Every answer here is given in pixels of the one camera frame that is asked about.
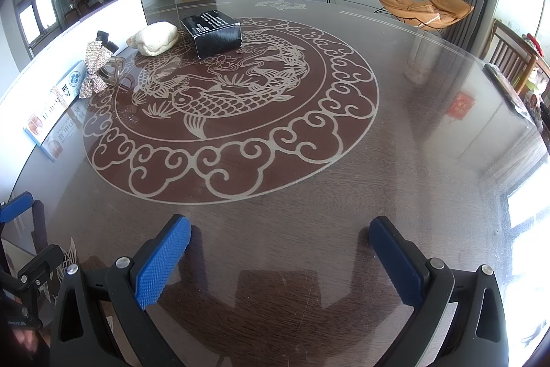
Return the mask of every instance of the black box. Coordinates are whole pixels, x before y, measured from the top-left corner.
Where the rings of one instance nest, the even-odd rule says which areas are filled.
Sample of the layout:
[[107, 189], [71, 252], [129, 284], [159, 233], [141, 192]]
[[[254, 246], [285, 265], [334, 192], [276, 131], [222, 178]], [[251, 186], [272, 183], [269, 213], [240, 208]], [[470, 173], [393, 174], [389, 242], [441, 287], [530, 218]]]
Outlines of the black box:
[[181, 24], [199, 59], [241, 46], [240, 22], [218, 10], [183, 18]]

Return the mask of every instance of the white plush toy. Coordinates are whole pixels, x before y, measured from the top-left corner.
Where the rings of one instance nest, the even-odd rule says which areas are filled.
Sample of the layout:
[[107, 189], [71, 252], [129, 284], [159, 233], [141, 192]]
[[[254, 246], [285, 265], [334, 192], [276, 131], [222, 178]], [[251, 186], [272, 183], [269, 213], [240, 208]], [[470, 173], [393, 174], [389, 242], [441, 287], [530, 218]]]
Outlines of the white plush toy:
[[126, 44], [142, 55], [157, 56], [178, 41], [178, 28], [169, 22], [155, 22], [126, 40]]

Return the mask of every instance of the wooden tabletop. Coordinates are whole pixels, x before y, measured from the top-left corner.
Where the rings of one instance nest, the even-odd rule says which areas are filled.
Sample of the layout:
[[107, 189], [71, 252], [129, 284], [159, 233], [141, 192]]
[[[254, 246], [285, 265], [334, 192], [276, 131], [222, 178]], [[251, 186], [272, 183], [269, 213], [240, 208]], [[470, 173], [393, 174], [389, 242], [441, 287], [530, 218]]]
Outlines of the wooden tabletop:
[[45, 220], [26, 212], [2, 237], [31, 253], [72, 240], [83, 268], [110, 266], [180, 213], [191, 243], [147, 312], [187, 367], [367, 367], [412, 312], [367, 239], [386, 215], [428, 258], [493, 267], [522, 365], [550, 321], [548, 153], [482, 62], [324, 2], [219, 0], [147, 20], [212, 9], [240, 19], [243, 46], [200, 61], [185, 42], [125, 50], [131, 88], [61, 118], [54, 160], [36, 147], [21, 172], [13, 195], [40, 199]]

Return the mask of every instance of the person's hand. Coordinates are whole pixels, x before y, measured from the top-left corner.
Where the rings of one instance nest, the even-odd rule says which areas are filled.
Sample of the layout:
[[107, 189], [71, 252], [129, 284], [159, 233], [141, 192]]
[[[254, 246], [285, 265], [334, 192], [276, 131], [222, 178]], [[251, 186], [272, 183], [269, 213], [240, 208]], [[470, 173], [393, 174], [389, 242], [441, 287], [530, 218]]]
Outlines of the person's hand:
[[38, 349], [38, 336], [33, 330], [13, 329], [17, 342], [23, 345], [29, 352], [36, 353]]

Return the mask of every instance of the leather chair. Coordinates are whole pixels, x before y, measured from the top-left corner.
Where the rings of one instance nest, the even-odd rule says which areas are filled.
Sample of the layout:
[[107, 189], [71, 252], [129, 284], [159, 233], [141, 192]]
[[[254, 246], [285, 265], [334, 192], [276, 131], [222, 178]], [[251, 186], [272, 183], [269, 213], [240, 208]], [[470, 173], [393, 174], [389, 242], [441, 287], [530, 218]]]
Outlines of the leather chair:
[[463, 0], [379, 0], [401, 22], [422, 30], [441, 30], [468, 16], [474, 7]]

